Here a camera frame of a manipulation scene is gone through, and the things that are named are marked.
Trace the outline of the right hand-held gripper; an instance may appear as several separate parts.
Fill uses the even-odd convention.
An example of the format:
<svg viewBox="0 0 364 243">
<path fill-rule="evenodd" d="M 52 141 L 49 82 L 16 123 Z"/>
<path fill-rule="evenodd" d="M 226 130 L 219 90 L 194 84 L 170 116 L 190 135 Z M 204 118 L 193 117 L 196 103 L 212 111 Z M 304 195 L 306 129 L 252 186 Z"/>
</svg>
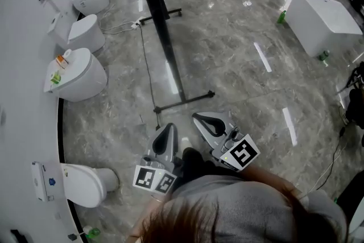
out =
<svg viewBox="0 0 364 243">
<path fill-rule="evenodd" d="M 212 156 L 235 172 L 244 170 L 260 155 L 252 138 L 234 127 L 228 113 L 197 112 L 192 114 L 192 119 L 203 140 L 214 149 Z"/>
</svg>

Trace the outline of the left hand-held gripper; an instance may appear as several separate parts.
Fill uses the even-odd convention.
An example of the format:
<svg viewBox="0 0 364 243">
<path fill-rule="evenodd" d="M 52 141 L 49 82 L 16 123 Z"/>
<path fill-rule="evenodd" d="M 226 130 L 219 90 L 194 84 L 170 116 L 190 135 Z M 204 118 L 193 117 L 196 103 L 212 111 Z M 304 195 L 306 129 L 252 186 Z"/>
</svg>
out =
<svg viewBox="0 0 364 243">
<path fill-rule="evenodd" d="M 160 195 L 169 193 L 181 176 L 183 161 L 175 156 L 177 152 L 177 127 L 168 123 L 149 139 L 147 155 L 142 156 L 135 168 L 133 186 Z"/>
</svg>

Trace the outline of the person's right forearm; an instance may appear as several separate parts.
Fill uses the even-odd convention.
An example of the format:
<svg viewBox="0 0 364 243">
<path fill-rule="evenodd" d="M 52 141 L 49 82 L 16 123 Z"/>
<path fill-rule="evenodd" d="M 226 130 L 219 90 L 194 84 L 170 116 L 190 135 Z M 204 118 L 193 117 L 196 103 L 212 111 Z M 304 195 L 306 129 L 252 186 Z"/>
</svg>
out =
<svg viewBox="0 0 364 243">
<path fill-rule="evenodd" d="M 287 180 L 253 164 L 248 165 L 240 171 L 239 174 L 245 180 L 266 184 L 280 192 L 295 192 L 296 189 L 295 186 Z"/>
</svg>

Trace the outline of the person's legs in black trousers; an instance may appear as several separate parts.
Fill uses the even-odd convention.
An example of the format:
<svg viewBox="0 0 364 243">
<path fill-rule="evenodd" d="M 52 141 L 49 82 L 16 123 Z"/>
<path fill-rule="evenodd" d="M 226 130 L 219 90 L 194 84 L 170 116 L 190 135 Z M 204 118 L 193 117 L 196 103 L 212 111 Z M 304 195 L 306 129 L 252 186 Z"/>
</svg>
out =
<svg viewBox="0 0 364 243">
<path fill-rule="evenodd" d="M 192 147 L 187 147 L 183 151 L 182 161 L 182 177 L 176 181 L 172 189 L 173 195 L 177 195 L 177 192 L 182 190 L 183 185 L 204 176 L 230 176 L 234 179 L 243 180 L 237 172 L 231 169 L 216 166 L 209 160 L 204 161 L 201 153 Z"/>
</svg>

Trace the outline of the person's grey sweater torso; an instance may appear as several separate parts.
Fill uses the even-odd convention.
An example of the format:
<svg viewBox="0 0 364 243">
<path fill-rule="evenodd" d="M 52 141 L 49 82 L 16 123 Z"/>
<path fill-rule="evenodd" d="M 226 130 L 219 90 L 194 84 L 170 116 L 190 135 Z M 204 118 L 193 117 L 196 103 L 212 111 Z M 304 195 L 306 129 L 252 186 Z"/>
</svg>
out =
<svg viewBox="0 0 364 243">
<path fill-rule="evenodd" d="M 218 243 L 294 243 L 296 223 L 291 206 L 276 189 L 233 176 L 207 175 L 174 191 L 172 201 L 219 206 Z"/>
</svg>

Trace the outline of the white toilet with blue sticker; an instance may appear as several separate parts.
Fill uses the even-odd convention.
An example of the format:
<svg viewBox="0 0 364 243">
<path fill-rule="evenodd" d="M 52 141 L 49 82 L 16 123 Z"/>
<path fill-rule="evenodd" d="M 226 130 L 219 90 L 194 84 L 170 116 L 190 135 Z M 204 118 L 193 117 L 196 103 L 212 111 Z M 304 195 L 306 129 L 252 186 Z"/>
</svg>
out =
<svg viewBox="0 0 364 243">
<path fill-rule="evenodd" d="M 31 173 L 36 197 L 44 202 L 67 199 L 85 208 L 95 208 L 119 187 L 117 175 L 109 168 L 32 162 Z"/>
</svg>

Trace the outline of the white tankless toilet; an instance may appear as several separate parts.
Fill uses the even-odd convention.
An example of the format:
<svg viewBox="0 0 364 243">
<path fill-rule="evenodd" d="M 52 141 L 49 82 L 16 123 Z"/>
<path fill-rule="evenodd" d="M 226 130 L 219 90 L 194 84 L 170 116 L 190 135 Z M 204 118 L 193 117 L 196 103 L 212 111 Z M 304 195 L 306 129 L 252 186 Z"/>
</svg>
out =
<svg viewBox="0 0 364 243">
<path fill-rule="evenodd" d="M 106 87 L 107 74 L 87 48 L 72 50 L 67 62 L 66 69 L 59 67 L 55 59 L 49 63 L 43 92 L 70 102 L 79 102 L 98 95 Z M 50 81 L 51 73 L 56 71 L 62 73 L 59 84 Z"/>
</svg>

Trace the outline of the clear green bottle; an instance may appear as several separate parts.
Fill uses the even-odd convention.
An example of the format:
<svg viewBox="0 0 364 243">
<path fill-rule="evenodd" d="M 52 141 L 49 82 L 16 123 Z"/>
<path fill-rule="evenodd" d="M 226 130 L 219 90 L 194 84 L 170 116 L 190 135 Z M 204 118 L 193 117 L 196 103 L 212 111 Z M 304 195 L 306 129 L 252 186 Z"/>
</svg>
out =
<svg viewBox="0 0 364 243">
<path fill-rule="evenodd" d="M 96 238 L 101 234 L 101 231 L 98 228 L 94 228 L 90 225 L 84 226 L 82 231 L 87 238 Z"/>
</svg>

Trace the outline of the white power strip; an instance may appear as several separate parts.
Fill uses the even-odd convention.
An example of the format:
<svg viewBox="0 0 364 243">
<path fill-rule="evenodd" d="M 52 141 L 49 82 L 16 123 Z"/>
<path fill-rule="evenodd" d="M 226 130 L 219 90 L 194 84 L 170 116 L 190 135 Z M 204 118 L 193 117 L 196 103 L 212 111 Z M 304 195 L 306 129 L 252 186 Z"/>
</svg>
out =
<svg viewBox="0 0 364 243">
<path fill-rule="evenodd" d="M 135 22 L 132 23 L 131 28 L 137 29 L 139 26 L 143 26 L 145 23 L 145 20 L 143 17 L 138 18 Z"/>
</svg>

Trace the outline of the orange box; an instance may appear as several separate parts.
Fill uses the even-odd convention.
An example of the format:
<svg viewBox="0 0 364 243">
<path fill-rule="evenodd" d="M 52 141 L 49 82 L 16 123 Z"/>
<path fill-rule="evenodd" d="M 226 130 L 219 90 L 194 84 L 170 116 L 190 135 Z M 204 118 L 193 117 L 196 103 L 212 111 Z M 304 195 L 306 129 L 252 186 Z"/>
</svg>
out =
<svg viewBox="0 0 364 243">
<path fill-rule="evenodd" d="M 68 66 L 67 60 L 62 55 L 57 56 L 55 60 L 62 69 L 66 69 Z"/>
</svg>

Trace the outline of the white toilet with tank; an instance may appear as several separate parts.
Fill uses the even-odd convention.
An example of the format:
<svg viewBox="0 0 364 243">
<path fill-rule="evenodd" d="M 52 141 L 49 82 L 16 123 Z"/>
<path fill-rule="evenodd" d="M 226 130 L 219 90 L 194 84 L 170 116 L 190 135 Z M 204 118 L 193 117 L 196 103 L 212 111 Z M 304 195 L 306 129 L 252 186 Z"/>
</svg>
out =
<svg viewBox="0 0 364 243">
<path fill-rule="evenodd" d="M 47 34 L 65 51 L 87 48 L 94 53 L 106 42 L 95 14 L 71 23 L 68 17 L 58 13 L 53 18 Z"/>
</svg>

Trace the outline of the white bathtub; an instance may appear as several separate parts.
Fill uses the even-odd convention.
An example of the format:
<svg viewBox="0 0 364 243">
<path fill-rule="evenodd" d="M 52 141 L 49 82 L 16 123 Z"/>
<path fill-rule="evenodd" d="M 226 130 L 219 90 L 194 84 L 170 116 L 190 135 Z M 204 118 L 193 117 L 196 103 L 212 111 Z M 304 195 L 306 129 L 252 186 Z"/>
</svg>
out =
<svg viewBox="0 0 364 243">
<path fill-rule="evenodd" d="M 285 22 L 310 57 L 351 47 L 363 35 L 345 6 L 336 0 L 291 0 Z"/>
</svg>

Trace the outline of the black wall socket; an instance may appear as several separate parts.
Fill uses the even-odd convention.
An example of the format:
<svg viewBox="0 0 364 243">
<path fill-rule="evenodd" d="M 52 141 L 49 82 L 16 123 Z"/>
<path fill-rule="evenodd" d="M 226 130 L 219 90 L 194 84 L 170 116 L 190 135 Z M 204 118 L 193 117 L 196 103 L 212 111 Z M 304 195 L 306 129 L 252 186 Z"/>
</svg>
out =
<svg viewBox="0 0 364 243">
<path fill-rule="evenodd" d="M 28 243 L 26 237 L 21 234 L 17 229 L 11 229 L 10 232 L 16 239 L 17 243 Z"/>
</svg>

